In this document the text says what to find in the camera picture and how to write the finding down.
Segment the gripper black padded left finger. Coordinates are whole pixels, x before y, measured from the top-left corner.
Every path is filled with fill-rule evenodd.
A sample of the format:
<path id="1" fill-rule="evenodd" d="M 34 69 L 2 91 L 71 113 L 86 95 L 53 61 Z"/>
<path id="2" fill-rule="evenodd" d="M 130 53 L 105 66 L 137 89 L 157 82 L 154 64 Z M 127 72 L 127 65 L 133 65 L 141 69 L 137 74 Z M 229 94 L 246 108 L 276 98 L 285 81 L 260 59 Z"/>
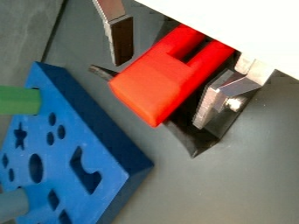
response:
<path id="1" fill-rule="evenodd" d="M 91 3 L 102 20 L 111 62 L 119 66 L 133 56 L 133 18 L 125 12 L 122 0 L 91 0 Z"/>

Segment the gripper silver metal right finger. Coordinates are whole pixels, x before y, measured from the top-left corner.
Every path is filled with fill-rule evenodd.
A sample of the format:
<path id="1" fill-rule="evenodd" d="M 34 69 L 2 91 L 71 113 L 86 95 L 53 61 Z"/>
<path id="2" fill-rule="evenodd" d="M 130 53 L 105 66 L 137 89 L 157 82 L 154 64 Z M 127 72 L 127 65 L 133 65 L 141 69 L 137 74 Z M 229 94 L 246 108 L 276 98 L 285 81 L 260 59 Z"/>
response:
<path id="1" fill-rule="evenodd" d="M 242 94 L 261 88 L 273 71 L 266 63 L 241 53 L 233 69 L 205 87 L 192 120 L 194 127 L 201 129 L 224 109 L 238 112 L 246 101 Z"/>

